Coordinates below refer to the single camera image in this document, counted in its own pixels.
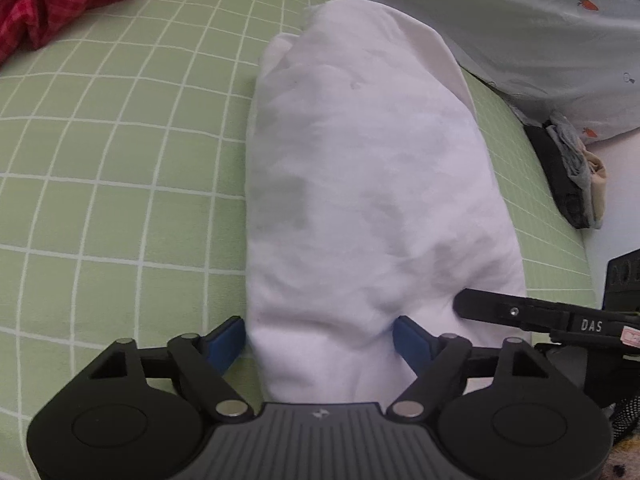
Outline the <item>white garment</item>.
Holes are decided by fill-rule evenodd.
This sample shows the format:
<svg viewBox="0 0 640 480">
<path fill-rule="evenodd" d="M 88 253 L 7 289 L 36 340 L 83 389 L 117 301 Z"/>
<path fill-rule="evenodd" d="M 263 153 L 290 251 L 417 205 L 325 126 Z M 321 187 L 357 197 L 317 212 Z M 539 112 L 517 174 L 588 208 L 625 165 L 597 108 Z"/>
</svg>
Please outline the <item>white garment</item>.
<svg viewBox="0 0 640 480">
<path fill-rule="evenodd" d="M 498 347 L 465 288 L 522 296 L 520 245 L 473 99 L 434 29 L 333 0 L 270 41 L 246 148 L 248 336 L 271 401 L 392 402 L 398 316 Z"/>
</svg>

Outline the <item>black folded garment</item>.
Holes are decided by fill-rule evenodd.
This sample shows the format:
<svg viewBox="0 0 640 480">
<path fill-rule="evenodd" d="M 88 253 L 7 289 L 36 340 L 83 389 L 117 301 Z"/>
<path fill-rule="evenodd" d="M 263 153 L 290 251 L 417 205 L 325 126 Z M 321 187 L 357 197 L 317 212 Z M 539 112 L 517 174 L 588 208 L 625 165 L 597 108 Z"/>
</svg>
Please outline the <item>black folded garment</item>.
<svg viewBox="0 0 640 480">
<path fill-rule="evenodd" d="M 573 228 L 593 228 L 591 183 L 582 190 L 567 177 L 560 152 L 544 128 L 546 125 L 547 122 L 542 126 L 525 125 L 524 131 L 538 157 L 555 206 Z"/>
</svg>

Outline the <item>beige folded garment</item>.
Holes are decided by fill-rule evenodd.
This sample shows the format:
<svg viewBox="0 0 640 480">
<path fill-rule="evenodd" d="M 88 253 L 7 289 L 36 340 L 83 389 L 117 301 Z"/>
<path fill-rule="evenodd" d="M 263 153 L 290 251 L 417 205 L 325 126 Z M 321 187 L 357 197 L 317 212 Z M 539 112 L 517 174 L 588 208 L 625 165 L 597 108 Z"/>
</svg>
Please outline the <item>beige folded garment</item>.
<svg viewBox="0 0 640 480">
<path fill-rule="evenodd" d="M 584 156 L 590 170 L 593 229 L 600 230 L 605 213 L 605 190 L 608 173 L 604 162 L 596 154 L 584 151 Z"/>
</svg>

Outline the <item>grey folded garment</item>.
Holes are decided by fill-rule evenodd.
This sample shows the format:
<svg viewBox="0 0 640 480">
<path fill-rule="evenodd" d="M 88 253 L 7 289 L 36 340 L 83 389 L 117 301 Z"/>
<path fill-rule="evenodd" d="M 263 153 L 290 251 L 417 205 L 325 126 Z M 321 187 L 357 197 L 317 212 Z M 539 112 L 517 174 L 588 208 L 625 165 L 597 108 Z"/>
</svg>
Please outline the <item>grey folded garment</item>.
<svg viewBox="0 0 640 480">
<path fill-rule="evenodd" d="M 544 127 L 553 144 L 560 152 L 563 167 L 578 188 L 590 187 L 591 172 L 584 155 L 584 147 L 579 134 L 568 119 L 555 110 Z"/>
</svg>

